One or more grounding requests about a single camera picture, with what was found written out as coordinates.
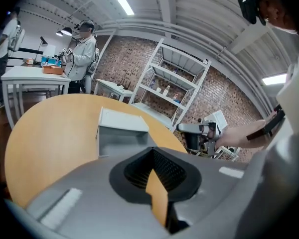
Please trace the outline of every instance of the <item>person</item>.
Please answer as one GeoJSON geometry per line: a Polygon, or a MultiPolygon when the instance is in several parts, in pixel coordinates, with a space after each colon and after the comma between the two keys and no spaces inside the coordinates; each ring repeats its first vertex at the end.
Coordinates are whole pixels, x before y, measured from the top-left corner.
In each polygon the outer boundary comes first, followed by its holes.
{"type": "Polygon", "coordinates": [[[83,22],[78,30],[82,40],[74,48],[73,54],[65,56],[65,74],[71,79],[69,94],[80,92],[81,81],[87,74],[87,68],[95,60],[96,39],[93,36],[93,22],[83,22]]]}
{"type": "MultiPolygon", "coordinates": [[[[263,25],[268,23],[281,31],[299,35],[299,0],[238,0],[238,2],[243,17],[249,23],[255,24],[258,18],[263,25]]],[[[277,125],[272,131],[274,137],[262,135],[253,140],[247,140],[246,136],[262,129],[275,117],[276,112],[272,112],[266,119],[249,125],[223,129],[220,138],[216,141],[215,149],[220,146],[259,148],[272,145],[281,137],[299,133],[299,76],[295,77],[297,73],[299,73],[299,58],[297,63],[289,66],[286,84],[277,95],[277,100],[287,116],[284,120],[287,126],[277,125]]],[[[187,147],[183,133],[181,138],[182,143],[187,147]]]]}
{"type": "Polygon", "coordinates": [[[3,94],[2,94],[2,80],[1,76],[5,73],[6,64],[8,62],[8,44],[13,38],[15,30],[17,28],[17,17],[19,15],[20,8],[14,8],[9,15],[10,21],[3,29],[2,35],[0,37],[0,109],[4,107],[3,94]]]}

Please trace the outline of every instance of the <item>forearm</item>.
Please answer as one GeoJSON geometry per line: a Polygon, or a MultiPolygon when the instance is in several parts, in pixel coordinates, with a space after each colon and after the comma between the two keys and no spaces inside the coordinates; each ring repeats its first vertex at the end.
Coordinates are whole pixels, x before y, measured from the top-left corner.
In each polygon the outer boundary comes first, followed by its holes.
{"type": "Polygon", "coordinates": [[[91,56],[88,55],[76,55],[73,54],[73,62],[77,66],[84,66],[91,62],[91,56]]]}
{"type": "Polygon", "coordinates": [[[220,146],[232,146],[241,148],[258,148],[266,143],[266,138],[247,140],[247,136],[260,130],[266,125],[264,119],[240,127],[228,127],[222,131],[221,137],[216,141],[216,149],[220,146]]]}

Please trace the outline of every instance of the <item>white jacket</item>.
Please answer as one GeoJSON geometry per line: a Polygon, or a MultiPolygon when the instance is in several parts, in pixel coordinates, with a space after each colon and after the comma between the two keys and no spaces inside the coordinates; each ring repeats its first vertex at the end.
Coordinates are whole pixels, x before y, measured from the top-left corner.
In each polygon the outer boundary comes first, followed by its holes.
{"type": "Polygon", "coordinates": [[[65,67],[65,74],[72,81],[80,81],[86,73],[87,67],[95,60],[95,38],[90,36],[82,41],[74,48],[73,57],[69,56],[72,62],[68,62],[65,67]]]}

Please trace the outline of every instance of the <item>ceiling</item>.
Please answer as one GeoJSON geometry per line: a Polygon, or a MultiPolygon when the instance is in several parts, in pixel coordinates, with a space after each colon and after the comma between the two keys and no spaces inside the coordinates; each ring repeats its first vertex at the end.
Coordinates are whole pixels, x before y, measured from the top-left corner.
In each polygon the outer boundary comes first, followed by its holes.
{"type": "Polygon", "coordinates": [[[98,25],[98,35],[163,36],[177,48],[212,59],[255,104],[269,114],[276,104],[261,79],[287,71],[299,53],[299,37],[260,24],[250,25],[237,0],[127,0],[127,16],[117,0],[21,0],[21,11],[72,27],[83,19],[98,25]]]}

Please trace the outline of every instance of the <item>round wooden tabletop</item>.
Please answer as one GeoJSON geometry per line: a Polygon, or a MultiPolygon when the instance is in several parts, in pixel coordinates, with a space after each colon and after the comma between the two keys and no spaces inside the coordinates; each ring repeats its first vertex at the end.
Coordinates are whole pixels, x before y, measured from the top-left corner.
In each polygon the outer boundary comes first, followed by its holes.
{"type": "Polygon", "coordinates": [[[62,176],[97,159],[95,137],[101,107],[142,116],[159,147],[186,152],[163,124],[133,106],[95,95],[52,97],[29,109],[9,137],[5,176],[16,204],[25,207],[62,176]]]}

